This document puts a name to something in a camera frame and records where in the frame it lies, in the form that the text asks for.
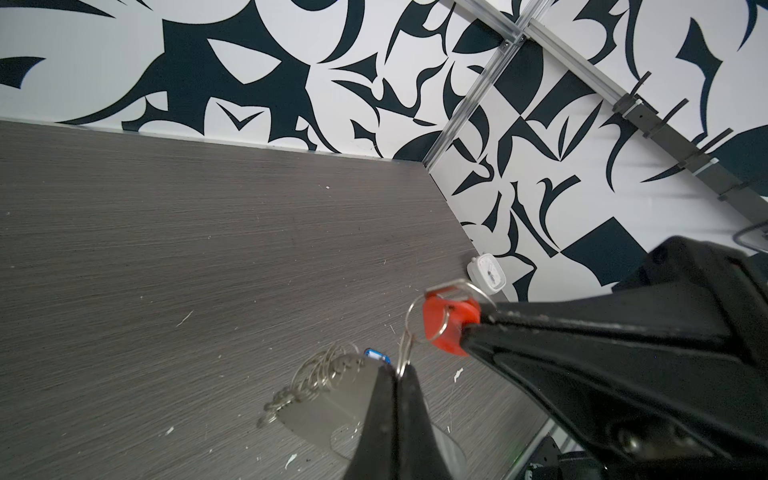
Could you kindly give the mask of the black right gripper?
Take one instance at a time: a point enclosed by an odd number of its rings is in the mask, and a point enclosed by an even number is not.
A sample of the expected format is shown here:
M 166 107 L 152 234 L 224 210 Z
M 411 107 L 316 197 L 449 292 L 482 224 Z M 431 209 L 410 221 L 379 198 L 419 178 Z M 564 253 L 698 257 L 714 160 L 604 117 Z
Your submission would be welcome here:
M 618 475 L 766 477 L 767 287 L 745 255 L 673 237 L 610 294 L 487 321 L 534 329 L 470 326 L 462 348 L 600 461 L 631 462 Z

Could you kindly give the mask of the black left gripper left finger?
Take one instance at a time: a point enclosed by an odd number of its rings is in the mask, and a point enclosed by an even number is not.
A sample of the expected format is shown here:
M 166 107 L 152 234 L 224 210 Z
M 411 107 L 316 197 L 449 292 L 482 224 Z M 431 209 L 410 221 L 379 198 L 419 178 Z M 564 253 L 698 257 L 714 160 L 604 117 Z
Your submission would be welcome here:
M 395 479 L 398 467 L 396 375 L 389 364 L 378 369 L 357 449 L 344 480 Z

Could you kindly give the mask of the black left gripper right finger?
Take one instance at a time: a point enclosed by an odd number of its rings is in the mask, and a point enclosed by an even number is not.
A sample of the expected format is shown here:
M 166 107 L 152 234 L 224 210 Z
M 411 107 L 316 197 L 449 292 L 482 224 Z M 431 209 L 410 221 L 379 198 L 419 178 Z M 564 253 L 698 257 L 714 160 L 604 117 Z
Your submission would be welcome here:
M 412 365 L 397 383 L 397 454 L 398 479 L 451 479 Z

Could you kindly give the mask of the blue key tag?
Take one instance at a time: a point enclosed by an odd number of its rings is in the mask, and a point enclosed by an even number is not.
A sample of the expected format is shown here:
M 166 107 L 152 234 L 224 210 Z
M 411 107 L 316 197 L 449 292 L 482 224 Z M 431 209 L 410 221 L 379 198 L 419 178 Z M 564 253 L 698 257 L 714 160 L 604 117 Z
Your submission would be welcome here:
M 388 355 L 386 355 L 386 354 L 384 354 L 384 353 L 382 353 L 382 352 L 380 352 L 378 350 L 375 350 L 373 348 L 365 349 L 364 350 L 364 355 L 366 357 L 368 357 L 368 358 L 371 358 L 371 359 L 374 359 L 374 360 L 378 360 L 378 361 L 384 362 L 386 364 L 390 364 L 391 363 L 391 359 L 390 359 L 390 357 Z

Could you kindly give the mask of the red key tag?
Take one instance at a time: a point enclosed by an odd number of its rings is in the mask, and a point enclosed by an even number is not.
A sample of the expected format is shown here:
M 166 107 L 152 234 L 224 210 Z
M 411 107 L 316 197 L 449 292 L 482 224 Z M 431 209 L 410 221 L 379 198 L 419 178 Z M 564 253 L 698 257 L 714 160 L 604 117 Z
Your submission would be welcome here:
M 466 357 L 461 347 L 463 329 L 481 323 L 481 307 L 474 299 L 449 300 L 432 296 L 424 301 L 422 318 L 425 339 L 436 348 Z

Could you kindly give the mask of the white square clock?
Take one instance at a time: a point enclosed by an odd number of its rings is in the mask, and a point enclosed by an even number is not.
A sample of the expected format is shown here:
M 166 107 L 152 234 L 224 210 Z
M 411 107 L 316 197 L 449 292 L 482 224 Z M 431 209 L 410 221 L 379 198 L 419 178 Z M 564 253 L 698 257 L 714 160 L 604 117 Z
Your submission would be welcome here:
M 473 257 L 467 265 L 467 274 L 471 283 L 489 296 L 499 293 L 507 283 L 500 263 L 489 253 Z

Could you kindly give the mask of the black wall hook rail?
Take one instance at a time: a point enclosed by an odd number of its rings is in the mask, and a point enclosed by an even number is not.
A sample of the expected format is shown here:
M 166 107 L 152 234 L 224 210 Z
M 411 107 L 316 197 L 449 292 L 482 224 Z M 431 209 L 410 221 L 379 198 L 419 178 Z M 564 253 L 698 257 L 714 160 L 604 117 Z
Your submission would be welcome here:
M 748 229 L 767 231 L 767 128 L 741 133 L 728 127 L 714 136 L 689 139 L 671 121 L 690 104 L 682 98 L 666 111 L 658 111 L 641 95 L 651 78 L 646 72 L 626 91 L 615 89 L 612 111 L 629 121 L 687 171 L 712 190 L 717 199 L 733 207 L 750 222 Z

